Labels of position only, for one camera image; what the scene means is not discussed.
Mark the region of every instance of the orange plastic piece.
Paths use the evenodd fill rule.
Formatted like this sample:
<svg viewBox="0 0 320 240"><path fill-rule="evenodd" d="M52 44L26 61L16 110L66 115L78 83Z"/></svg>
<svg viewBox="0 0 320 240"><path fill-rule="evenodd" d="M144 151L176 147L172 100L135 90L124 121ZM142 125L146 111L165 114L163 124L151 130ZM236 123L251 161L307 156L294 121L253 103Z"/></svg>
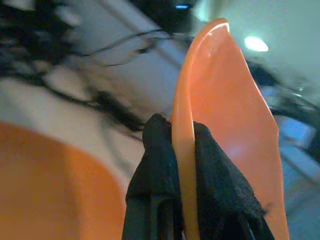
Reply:
<svg viewBox="0 0 320 240"><path fill-rule="evenodd" d="M120 240L124 192L91 156L0 123L0 239Z"/></svg>
<svg viewBox="0 0 320 240"><path fill-rule="evenodd" d="M249 181L268 210L265 218L275 239L288 240L278 127L225 19L211 22L193 40L172 113L186 236L199 240L193 121L209 127Z"/></svg>

